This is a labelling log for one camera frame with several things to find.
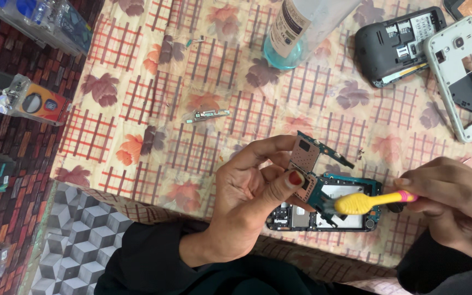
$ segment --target woman's left hand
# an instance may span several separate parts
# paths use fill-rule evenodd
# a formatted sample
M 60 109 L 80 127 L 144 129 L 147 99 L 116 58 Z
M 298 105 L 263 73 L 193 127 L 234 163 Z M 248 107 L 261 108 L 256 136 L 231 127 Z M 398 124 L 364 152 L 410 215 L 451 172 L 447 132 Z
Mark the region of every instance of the woman's left hand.
M 227 262 L 248 254 L 268 215 L 282 202 L 314 211 L 293 196 L 305 179 L 300 172 L 284 172 L 296 137 L 279 135 L 254 141 L 216 173 L 216 202 L 209 228 L 184 236 L 180 257 L 191 267 Z M 259 169 L 259 165 L 273 163 Z

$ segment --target geometric cube pattern floor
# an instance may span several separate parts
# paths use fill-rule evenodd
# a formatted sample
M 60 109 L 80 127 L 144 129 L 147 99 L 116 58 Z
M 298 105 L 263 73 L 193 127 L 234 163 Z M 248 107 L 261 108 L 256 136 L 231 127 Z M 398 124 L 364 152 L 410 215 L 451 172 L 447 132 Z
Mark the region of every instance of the geometric cube pattern floor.
M 98 278 L 132 223 L 111 206 L 59 183 L 29 294 L 94 294 Z

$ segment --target red nail polish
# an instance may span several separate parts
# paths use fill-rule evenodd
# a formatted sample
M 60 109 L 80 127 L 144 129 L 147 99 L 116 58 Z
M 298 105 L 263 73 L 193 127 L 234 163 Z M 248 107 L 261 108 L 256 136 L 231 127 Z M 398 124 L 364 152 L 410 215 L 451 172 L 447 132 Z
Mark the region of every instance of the red nail polish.
M 301 184 L 301 183 L 302 183 L 302 179 L 300 178 L 300 175 L 298 174 L 298 172 L 292 171 L 292 172 L 289 174 L 289 182 L 290 182 L 292 185 L 298 185 L 298 184 Z

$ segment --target floor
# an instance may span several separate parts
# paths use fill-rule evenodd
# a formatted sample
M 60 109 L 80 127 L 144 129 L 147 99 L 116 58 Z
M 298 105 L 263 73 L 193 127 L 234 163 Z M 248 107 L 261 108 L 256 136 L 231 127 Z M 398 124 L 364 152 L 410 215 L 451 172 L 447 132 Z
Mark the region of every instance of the floor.
M 98 278 L 132 223 L 111 206 L 60 183 L 29 294 L 94 294 Z
M 103 1 L 70 1 L 93 26 Z M 57 49 L 39 48 L 0 21 L 0 70 L 21 73 L 72 99 L 85 58 L 70 57 Z M 0 153 L 16 161 L 6 192 L 0 193 L 0 242 L 10 245 L 10 265 L 0 278 L 0 295 L 16 294 L 26 277 L 27 263 L 52 185 L 49 180 L 63 127 L 40 124 L 0 114 Z

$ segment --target floral tablecloth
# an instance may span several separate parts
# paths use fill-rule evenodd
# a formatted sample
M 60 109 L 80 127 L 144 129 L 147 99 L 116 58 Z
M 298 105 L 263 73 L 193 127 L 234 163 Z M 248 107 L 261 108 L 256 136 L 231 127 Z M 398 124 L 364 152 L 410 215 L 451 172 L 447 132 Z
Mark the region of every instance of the floral tablecloth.
M 217 168 L 251 141 L 297 130 L 356 164 L 351 170 L 320 157 L 316 171 L 374 178 L 385 187 L 440 156 L 470 159 L 472 167 L 472 143 L 457 142 L 445 125 L 429 70 L 374 89 L 353 62 L 360 27 L 441 6 L 440 0 L 362 0 L 307 63 L 290 71 L 262 57 L 280 5 L 107 0 L 52 177 L 150 222 L 168 213 L 142 203 L 208 219 Z M 194 111 L 211 109 L 231 115 L 185 123 Z M 425 226 L 420 215 L 385 211 L 368 234 L 266 228 L 263 234 L 394 267 Z

